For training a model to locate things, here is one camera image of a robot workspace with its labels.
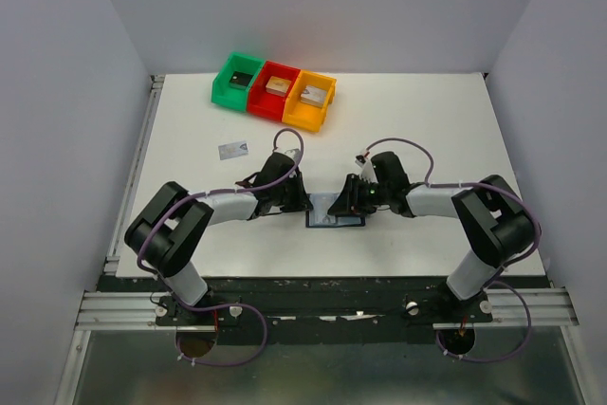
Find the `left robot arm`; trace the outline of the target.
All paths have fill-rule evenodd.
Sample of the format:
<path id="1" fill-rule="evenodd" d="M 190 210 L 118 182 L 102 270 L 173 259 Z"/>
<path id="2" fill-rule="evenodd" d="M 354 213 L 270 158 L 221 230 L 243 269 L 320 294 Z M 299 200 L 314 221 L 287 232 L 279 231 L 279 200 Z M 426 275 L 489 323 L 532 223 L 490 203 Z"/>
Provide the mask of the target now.
<path id="1" fill-rule="evenodd" d="M 298 149 L 276 149 L 261 171 L 235 191 L 193 198 L 174 181 L 165 183 L 131 222 L 124 243 L 178 297 L 178 314 L 190 324 L 209 317 L 209 287 L 192 262 L 206 228 L 278 213 L 305 212 L 312 203 L 304 189 Z"/>

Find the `blue leather card holder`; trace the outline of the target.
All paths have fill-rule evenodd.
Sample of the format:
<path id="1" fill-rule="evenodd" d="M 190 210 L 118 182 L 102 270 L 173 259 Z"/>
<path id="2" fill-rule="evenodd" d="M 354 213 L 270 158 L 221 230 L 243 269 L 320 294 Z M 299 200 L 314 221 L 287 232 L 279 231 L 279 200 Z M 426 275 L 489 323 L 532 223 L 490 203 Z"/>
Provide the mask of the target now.
<path id="1" fill-rule="evenodd" d="M 337 201 L 337 193 L 311 193 L 308 197 L 312 203 L 312 209 L 305 215 L 305 226 L 308 229 L 358 228 L 366 225 L 364 217 L 336 216 L 328 213 Z"/>

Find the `silver credit card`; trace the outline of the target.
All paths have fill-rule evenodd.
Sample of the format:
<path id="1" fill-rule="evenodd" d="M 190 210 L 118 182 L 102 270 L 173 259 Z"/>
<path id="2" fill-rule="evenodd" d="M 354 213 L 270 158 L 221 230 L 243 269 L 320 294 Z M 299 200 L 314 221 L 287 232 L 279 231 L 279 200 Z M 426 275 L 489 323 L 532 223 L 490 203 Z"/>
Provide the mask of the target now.
<path id="1" fill-rule="evenodd" d="M 243 141 L 236 141 L 218 146 L 220 160 L 233 159 L 248 154 L 248 144 Z"/>

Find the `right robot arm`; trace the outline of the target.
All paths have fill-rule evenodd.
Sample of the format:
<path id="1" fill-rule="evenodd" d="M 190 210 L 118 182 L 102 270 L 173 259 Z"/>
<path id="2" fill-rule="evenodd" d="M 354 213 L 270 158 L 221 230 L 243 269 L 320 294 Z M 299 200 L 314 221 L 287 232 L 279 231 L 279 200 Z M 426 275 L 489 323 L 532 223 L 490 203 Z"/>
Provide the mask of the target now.
<path id="1" fill-rule="evenodd" d="M 381 207 L 406 218 L 457 219 L 469 251 L 436 298 L 438 314 L 455 322 L 470 311 L 470 299 L 496 279 L 508 261 L 533 246 L 540 234 L 520 198 L 499 175 L 464 185 L 413 183 L 393 152 L 359 156 L 362 173 L 349 174 L 327 210 L 330 216 L 366 217 Z"/>

